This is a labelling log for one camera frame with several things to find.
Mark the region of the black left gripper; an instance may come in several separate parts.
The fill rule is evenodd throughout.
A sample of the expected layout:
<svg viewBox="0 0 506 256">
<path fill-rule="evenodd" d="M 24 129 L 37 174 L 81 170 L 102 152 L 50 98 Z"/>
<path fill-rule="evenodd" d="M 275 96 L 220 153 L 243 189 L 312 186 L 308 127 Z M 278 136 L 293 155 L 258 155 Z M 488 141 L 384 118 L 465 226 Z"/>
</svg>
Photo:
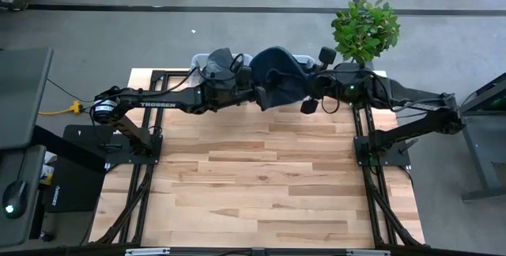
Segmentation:
<svg viewBox="0 0 506 256">
<path fill-rule="evenodd" d="M 255 99 L 255 102 L 260 106 L 262 111 L 265 111 L 268 106 L 268 99 L 266 90 L 263 87 L 255 87 L 251 78 L 251 68 L 249 66 L 236 67 L 234 70 L 226 68 L 225 77 L 228 95 L 226 99 L 227 104 L 241 104 L 243 102 L 250 102 Z"/>
</svg>

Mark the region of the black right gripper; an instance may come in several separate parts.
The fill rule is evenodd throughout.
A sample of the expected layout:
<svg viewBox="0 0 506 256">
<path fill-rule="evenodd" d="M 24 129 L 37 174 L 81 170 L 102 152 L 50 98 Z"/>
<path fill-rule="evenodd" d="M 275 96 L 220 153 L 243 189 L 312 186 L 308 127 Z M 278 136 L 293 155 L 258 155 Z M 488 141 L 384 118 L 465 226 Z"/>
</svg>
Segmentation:
<svg viewBox="0 0 506 256">
<path fill-rule="evenodd" d="M 308 74 L 308 95 L 309 100 L 304 100 L 300 106 L 300 112 L 306 115 L 315 113 L 319 106 L 319 101 L 328 96 L 339 100 L 339 89 L 342 83 L 339 76 L 343 74 L 342 70 L 327 70 L 328 66 L 334 63 L 337 51 L 334 48 L 322 47 L 319 52 L 320 66 L 313 66 Z"/>
</svg>

